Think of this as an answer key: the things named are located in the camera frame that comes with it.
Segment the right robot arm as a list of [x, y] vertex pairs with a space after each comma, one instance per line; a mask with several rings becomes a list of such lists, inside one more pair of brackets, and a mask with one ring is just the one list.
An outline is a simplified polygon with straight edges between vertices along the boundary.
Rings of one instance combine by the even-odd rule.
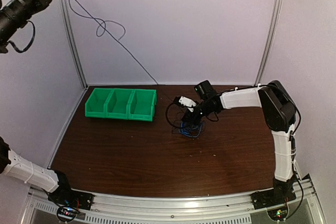
[[197, 125], [203, 117], [223, 110], [249, 107], [262, 109], [275, 148], [276, 168], [269, 199], [274, 204], [281, 203], [291, 193], [295, 180], [295, 133], [299, 126], [296, 120], [299, 111], [283, 85], [274, 80], [268, 84], [235, 87], [218, 93], [209, 81], [203, 81], [194, 89], [202, 99], [200, 103], [184, 96], [175, 99], [177, 105], [187, 109], [182, 118], [187, 125]]

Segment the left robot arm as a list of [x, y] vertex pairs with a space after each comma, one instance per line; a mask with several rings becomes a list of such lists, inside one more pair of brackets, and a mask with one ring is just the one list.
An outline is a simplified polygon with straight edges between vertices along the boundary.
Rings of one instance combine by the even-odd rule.
[[58, 21], [59, 0], [1, 0], [1, 175], [71, 205], [66, 175], [47, 165], [64, 105], [55, 56], [67, 49]]

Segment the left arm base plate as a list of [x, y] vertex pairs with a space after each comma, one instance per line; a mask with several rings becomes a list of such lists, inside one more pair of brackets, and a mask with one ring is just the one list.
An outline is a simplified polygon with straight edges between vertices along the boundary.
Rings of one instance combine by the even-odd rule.
[[93, 202], [93, 194], [77, 190], [68, 192], [47, 193], [48, 200], [56, 206], [68, 206], [75, 210], [90, 210]]

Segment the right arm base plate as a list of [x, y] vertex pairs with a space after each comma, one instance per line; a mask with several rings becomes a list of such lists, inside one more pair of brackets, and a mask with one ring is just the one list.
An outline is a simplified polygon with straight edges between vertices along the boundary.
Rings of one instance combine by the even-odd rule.
[[256, 191], [252, 193], [250, 197], [254, 209], [257, 210], [282, 205], [286, 202], [295, 200], [296, 194], [293, 190], [289, 190], [287, 193], [283, 194], [281, 191], [272, 188], [264, 191]]

